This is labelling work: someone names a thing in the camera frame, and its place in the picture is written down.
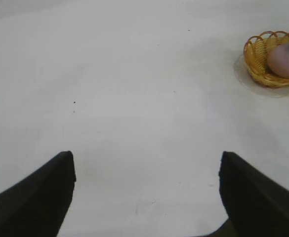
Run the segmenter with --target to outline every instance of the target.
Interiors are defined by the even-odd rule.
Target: wicker basket
[[[273,73],[267,66],[267,55],[277,45],[288,43],[289,33],[266,31],[248,39],[244,46],[244,59],[253,80],[268,87],[289,86],[289,79]]]

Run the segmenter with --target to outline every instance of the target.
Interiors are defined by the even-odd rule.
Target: white surface
[[[289,88],[240,58],[265,30],[288,2],[0,0],[0,192],[71,150],[59,236],[185,237],[226,218],[224,150],[289,189]]]

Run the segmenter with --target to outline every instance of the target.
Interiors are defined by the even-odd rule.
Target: white table
[[[289,88],[240,58],[266,30],[288,2],[0,0],[0,192],[71,150],[60,237],[185,237],[227,217],[224,150],[289,189]]]

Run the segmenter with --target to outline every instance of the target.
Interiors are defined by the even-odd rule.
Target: pink ball
[[[289,78],[289,43],[274,48],[267,57],[267,65],[275,74]]]

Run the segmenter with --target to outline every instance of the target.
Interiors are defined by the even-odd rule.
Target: yellow wicker basket
[[[244,59],[253,80],[268,87],[289,86],[289,79],[273,73],[267,66],[267,55],[277,45],[288,43],[289,33],[266,31],[248,39],[244,46]]]

